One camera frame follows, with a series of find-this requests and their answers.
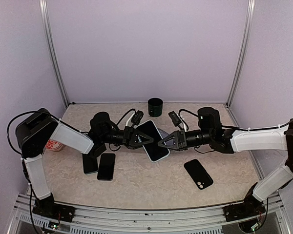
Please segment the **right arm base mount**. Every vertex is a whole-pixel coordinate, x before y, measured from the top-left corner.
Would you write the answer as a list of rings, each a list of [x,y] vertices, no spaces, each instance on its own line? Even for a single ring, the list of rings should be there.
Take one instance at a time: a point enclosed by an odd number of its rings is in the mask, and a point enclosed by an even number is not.
[[[226,221],[231,222],[263,214],[266,212],[266,208],[262,203],[257,206],[251,203],[239,203],[225,206],[223,211]]]

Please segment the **black phone white back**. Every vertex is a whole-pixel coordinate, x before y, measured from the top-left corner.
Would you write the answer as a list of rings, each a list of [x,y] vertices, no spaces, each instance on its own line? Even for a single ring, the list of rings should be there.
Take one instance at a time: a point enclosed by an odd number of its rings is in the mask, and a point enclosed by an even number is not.
[[[158,142],[162,140],[162,136],[152,120],[147,120],[136,127],[137,130],[153,138],[153,142],[143,146],[150,161],[157,162],[167,156],[170,151],[167,148],[158,146]]]

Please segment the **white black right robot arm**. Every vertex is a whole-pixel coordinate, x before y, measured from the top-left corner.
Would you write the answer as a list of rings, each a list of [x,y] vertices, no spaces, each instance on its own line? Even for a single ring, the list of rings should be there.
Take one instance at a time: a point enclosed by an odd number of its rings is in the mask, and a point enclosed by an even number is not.
[[[234,154],[252,150],[286,151],[285,163],[262,181],[253,185],[240,205],[244,216],[251,216],[269,195],[282,188],[293,179],[293,118],[283,125],[257,129],[241,129],[224,126],[219,111],[203,107],[197,111],[198,130],[182,128],[174,131],[158,142],[158,146],[175,151],[185,151],[191,147],[209,145],[223,154]]]

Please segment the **black phone dark edge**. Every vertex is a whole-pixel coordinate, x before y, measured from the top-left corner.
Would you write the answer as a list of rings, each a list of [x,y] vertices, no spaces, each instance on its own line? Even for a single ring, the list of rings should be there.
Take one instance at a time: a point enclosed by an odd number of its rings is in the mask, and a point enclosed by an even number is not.
[[[116,155],[113,153],[104,153],[101,155],[97,179],[101,181],[112,181],[114,175]]]

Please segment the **lavender phone case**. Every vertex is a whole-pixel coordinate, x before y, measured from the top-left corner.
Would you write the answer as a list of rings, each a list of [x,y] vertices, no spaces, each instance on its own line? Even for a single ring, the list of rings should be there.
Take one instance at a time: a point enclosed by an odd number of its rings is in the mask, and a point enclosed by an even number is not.
[[[158,131],[159,131],[162,139],[166,138],[169,135],[169,133],[167,133],[166,131],[164,131],[164,130],[162,130],[160,128],[158,128]]]

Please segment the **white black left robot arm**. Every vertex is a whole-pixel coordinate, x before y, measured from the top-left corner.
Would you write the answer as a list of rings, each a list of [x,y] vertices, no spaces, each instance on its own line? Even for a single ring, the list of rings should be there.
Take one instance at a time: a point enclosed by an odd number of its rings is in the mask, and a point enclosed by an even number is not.
[[[15,129],[18,149],[14,152],[21,156],[23,172],[29,182],[32,194],[39,208],[47,216],[53,217],[59,207],[46,182],[42,155],[45,149],[57,151],[68,146],[82,154],[84,167],[90,172],[97,171],[97,157],[105,150],[106,144],[138,149],[152,143],[153,138],[136,129],[144,113],[135,111],[129,118],[131,125],[120,129],[107,112],[98,112],[90,120],[90,130],[83,132],[52,115],[47,109],[26,112],[28,118]]]

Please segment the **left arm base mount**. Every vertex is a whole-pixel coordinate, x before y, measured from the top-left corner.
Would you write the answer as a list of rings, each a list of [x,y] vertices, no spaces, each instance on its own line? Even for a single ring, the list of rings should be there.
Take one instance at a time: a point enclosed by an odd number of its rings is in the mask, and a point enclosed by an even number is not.
[[[39,201],[39,203],[34,205],[32,212],[46,218],[71,223],[75,214],[75,208],[53,201]]]

